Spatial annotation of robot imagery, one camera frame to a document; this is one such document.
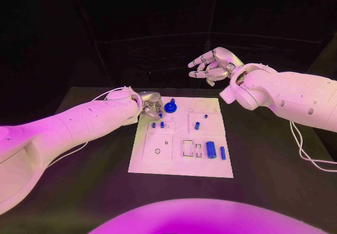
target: blue object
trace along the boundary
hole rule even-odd
[[[225,147],[224,146],[221,147],[221,152],[222,152],[222,160],[225,160],[227,159],[227,155],[225,155]]]
[[[173,113],[178,110],[178,105],[175,103],[175,99],[165,105],[165,110],[168,113]]]
[[[212,141],[206,142],[206,150],[208,150],[208,157],[217,158],[215,142],[212,142]]]
[[[195,126],[195,129],[199,130],[199,126],[201,126],[201,123],[196,122],[196,126]]]

